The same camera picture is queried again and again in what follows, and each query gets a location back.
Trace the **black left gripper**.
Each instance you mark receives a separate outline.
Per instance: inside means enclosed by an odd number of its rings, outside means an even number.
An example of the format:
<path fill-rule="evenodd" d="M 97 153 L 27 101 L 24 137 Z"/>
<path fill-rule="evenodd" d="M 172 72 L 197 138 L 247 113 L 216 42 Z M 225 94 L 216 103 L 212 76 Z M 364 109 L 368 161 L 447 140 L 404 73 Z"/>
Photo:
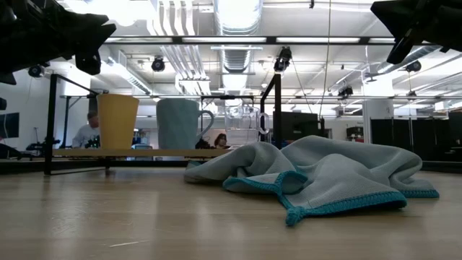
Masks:
<path fill-rule="evenodd" d="M 57 1 L 1 2 L 1 73 L 47 67 L 75 58 L 87 74 L 100 73 L 99 47 L 116 31 L 105 14 L 79 14 Z"/>

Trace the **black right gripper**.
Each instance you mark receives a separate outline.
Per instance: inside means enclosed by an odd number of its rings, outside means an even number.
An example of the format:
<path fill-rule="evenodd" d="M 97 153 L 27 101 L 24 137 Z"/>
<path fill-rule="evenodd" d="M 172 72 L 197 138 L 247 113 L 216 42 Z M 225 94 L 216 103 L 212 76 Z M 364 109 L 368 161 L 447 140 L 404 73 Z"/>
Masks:
<path fill-rule="evenodd" d="M 441 46 L 443 53 L 461 51 L 460 1 L 375 1 L 370 10 L 395 38 L 387 58 L 391 64 L 402 62 L 425 41 Z"/>

